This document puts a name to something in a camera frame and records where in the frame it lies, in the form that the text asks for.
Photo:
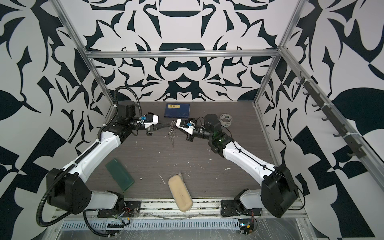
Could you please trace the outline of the beige glasses case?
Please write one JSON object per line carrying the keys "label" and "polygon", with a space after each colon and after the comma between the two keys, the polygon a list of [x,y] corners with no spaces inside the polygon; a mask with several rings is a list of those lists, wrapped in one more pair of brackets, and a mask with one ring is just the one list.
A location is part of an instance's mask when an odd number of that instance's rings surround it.
{"label": "beige glasses case", "polygon": [[191,195],[180,175],[174,175],[168,181],[175,203],[181,212],[187,212],[193,206]]}

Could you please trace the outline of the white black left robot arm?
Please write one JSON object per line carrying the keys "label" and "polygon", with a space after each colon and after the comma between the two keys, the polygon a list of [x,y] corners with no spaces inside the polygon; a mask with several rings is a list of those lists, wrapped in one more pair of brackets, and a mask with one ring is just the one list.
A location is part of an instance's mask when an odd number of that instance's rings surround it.
{"label": "white black left robot arm", "polygon": [[124,213],[123,195],[112,191],[91,191],[86,182],[98,165],[128,136],[136,136],[138,131],[146,131],[151,136],[154,131],[166,128],[169,124],[160,122],[159,116],[151,112],[143,115],[136,93],[133,93],[135,102],[119,101],[120,90],[133,92],[126,86],[115,89],[114,116],[99,129],[94,143],[75,160],[61,169],[53,168],[46,175],[47,190],[36,213],[38,226],[49,227],[69,215],[87,211],[106,210],[115,215]]}

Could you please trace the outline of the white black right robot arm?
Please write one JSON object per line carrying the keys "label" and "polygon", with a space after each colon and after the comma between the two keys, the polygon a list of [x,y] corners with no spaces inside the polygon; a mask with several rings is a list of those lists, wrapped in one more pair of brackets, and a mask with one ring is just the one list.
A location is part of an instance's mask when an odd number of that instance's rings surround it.
{"label": "white black right robot arm", "polygon": [[194,138],[208,140],[212,152],[239,166],[261,186],[260,190],[244,190],[235,197],[239,211],[265,209],[272,216],[281,218],[292,209],[301,190],[290,170],[283,164],[270,164],[243,148],[230,132],[223,130],[217,115],[206,115],[203,125],[189,119],[177,120],[176,126],[186,133],[189,142]]}

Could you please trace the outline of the green circuit board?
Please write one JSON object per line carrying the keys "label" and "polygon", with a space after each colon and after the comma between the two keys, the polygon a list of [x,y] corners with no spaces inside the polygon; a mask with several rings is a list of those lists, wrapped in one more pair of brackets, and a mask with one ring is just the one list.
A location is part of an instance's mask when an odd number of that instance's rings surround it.
{"label": "green circuit board", "polygon": [[240,219],[239,220],[239,232],[243,235],[249,235],[258,228],[257,219]]}

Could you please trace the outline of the blue book yellow label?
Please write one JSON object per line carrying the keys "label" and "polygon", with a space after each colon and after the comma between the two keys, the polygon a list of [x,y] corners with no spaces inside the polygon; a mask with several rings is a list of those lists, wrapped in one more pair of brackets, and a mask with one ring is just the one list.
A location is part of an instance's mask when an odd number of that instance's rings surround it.
{"label": "blue book yellow label", "polygon": [[190,117],[190,104],[167,103],[165,118],[188,119]]}

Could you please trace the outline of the clear tape roll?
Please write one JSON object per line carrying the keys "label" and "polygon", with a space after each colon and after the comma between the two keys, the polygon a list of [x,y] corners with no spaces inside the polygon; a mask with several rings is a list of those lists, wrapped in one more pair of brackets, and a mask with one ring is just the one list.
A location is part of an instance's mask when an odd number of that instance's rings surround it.
{"label": "clear tape roll", "polygon": [[222,126],[228,128],[232,124],[233,117],[231,115],[225,113],[225,114],[220,115],[219,120],[220,120]]}

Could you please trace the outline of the black wall hook rack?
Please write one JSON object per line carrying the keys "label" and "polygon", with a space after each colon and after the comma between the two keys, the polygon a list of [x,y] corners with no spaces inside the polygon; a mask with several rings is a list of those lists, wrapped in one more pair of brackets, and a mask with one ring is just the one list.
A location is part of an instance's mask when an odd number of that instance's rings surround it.
{"label": "black wall hook rack", "polygon": [[337,109],[336,105],[325,95],[325,93],[318,87],[313,79],[307,79],[300,73],[300,81],[297,83],[302,85],[306,92],[306,96],[311,96],[315,103],[312,105],[314,108],[318,108],[325,115],[322,118],[323,121],[329,121],[335,130],[337,131],[333,136],[335,138],[341,137],[351,149],[352,153],[348,153],[350,157],[357,157],[359,159],[367,155],[363,149],[362,141],[360,140],[360,134],[353,130],[347,123],[347,120]]}

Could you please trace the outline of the green translucent plastic case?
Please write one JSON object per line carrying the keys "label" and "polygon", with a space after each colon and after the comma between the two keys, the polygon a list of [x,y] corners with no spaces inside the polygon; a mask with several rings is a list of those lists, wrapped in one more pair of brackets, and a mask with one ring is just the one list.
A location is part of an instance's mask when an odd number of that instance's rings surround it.
{"label": "green translucent plastic case", "polygon": [[122,191],[128,190],[135,183],[134,178],[119,160],[111,160],[106,164],[106,168]]}

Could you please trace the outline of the silver keyring cluster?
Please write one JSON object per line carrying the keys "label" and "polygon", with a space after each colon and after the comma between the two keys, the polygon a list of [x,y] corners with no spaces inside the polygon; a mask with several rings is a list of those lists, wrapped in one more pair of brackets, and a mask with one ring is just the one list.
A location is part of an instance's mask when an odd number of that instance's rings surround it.
{"label": "silver keyring cluster", "polygon": [[169,127],[169,130],[168,130],[168,137],[169,137],[169,131],[174,131],[175,132],[175,127],[176,127],[176,121],[171,121],[170,124],[172,124],[170,127]]}

